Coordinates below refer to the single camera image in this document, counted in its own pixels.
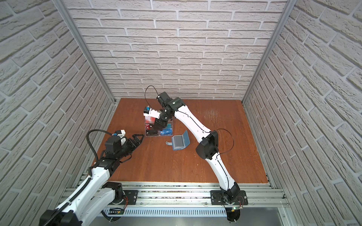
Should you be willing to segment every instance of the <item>wooden tabletop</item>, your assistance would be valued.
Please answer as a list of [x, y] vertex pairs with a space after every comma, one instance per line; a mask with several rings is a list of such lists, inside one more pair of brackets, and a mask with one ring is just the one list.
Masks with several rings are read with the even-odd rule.
[[[155, 109], [161, 109], [155, 99], [148, 99]], [[225, 128], [234, 137], [234, 148], [221, 155], [229, 174], [237, 183], [267, 183], [265, 171], [256, 150], [254, 139], [241, 104], [236, 100], [184, 100], [197, 119], [211, 130]], [[144, 134], [143, 109], [145, 99], [122, 98], [107, 131], [113, 133], [124, 129], [129, 138], [132, 134]], [[174, 135], [183, 134], [187, 129], [174, 119]], [[219, 130], [219, 151], [225, 152], [232, 146], [230, 134]], [[150, 181], [150, 182], [210, 182], [218, 180], [209, 164], [200, 158], [195, 148], [196, 138], [188, 131], [190, 145], [183, 150], [173, 151], [171, 136], [145, 137], [133, 152], [132, 159], [121, 164], [110, 181]], [[98, 156], [105, 149], [105, 135], [98, 150]]]

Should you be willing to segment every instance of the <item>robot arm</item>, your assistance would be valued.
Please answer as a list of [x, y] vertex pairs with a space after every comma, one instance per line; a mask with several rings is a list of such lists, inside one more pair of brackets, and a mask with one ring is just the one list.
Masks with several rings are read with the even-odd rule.
[[158, 128], [165, 128], [168, 119], [172, 117], [185, 124], [199, 142], [199, 145], [196, 147], [197, 154], [202, 159], [205, 159], [213, 169], [220, 188], [224, 192], [223, 198], [225, 202], [229, 204], [234, 202], [237, 199], [240, 188], [230, 176], [221, 160], [217, 131], [211, 131], [204, 126], [179, 97], [171, 99], [166, 92], [163, 92], [157, 97], [157, 100], [164, 109], [157, 111], [146, 107], [143, 115], [155, 117], [155, 126]]
[[[105, 182], [120, 163], [132, 157], [132, 152], [142, 143], [144, 137], [143, 134], [134, 134], [133, 139], [127, 139], [125, 134], [124, 130], [116, 131], [108, 138], [105, 143], [106, 149], [95, 165], [90, 167], [89, 176], [55, 210], [46, 210], [40, 217], [39, 225], [87, 226], [106, 205], [122, 202], [124, 197], [122, 184]], [[130, 157], [121, 162], [121, 159], [126, 156]]]

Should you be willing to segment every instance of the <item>brick wall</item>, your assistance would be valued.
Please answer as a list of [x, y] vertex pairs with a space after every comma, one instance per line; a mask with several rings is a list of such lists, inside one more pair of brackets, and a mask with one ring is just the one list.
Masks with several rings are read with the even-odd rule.
[[55, 208], [110, 104], [52, 1], [0, 1], [0, 225]]
[[298, 0], [244, 103], [298, 224], [362, 225], [361, 12]]
[[[285, 0], [66, 0], [117, 99], [241, 99]], [[153, 90], [149, 97], [154, 98]]]

